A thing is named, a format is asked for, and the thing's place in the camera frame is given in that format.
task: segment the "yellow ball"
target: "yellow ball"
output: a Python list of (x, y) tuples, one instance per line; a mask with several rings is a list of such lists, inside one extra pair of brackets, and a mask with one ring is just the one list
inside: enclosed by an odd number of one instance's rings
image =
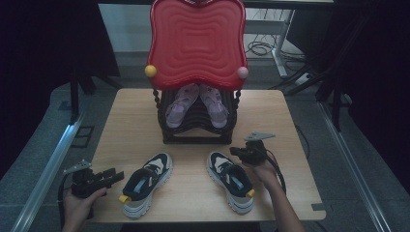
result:
[(155, 66), (149, 65), (145, 67), (145, 74), (148, 77), (154, 77), (157, 74), (157, 68), (155, 68)]

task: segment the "pair of purple shoes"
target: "pair of purple shoes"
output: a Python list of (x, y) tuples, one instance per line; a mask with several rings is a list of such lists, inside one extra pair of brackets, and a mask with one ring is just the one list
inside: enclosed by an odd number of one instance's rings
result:
[(166, 124), (170, 128), (178, 128), (198, 96), (207, 107), (212, 125), (223, 128), (227, 122), (228, 110), (221, 102), (220, 91), (204, 84), (189, 84), (178, 91), (174, 103), (166, 109)]

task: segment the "black and white sneaker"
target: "black and white sneaker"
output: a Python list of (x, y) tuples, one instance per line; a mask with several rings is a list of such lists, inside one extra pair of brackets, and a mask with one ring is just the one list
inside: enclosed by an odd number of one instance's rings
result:
[(167, 153), (159, 153), (148, 160), (141, 169), (136, 170), (123, 189), (119, 200), (124, 205), (124, 214), (139, 218), (151, 206), (155, 189), (163, 186), (171, 176), (172, 159)]
[(219, 152), (212, 152), (207, 161), (211, 178), (225, 188), (230, 207), (244, 215), (253, 208), (254, 190), (245, 170)]

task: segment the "white wall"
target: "white wall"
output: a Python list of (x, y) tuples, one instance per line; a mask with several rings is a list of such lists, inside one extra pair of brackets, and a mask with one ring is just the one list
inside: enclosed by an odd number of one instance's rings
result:
[(99, 4), (114, 52), (148, 51), (151, 6)]

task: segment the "desk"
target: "desk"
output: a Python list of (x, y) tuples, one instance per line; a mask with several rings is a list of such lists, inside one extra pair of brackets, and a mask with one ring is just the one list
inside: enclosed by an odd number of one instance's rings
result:
[[(125, 180), (108, 190), (96, 202), (94, 222), (194, 222), (194, 221), (260, 221), (273, 220), (274, 212), (268, 192), (249, 170), (256, 194), (252, 211), (244, 216), (234, 213), (226, 202), (224, 189), (208, 176), (206, 159), (210, 152), (220, 151), (233, 161), (229, 147), (245, 147), (244, 137), (252, 131), (273, 132), (265, 147), (278, 160), (286, 181), (287, 196), (301, 220), (318, 220), (325, 211), (314, 211), (320, 205), (298, 134), (285, 99), (280, 91), (243, 90), (238, 121), (230, 145), (192, 145), (162, 143), (154, 96), (150, 89), (122, 89), (112, 105), (102, 137), (93, 159), (93, 170), (115, 167), (125, 172)], [(131, 174), (156, 153), (167, 152), (174, 161), (171, 178), (154, 192), (147, 214), (131, 220), (118, 201)]]

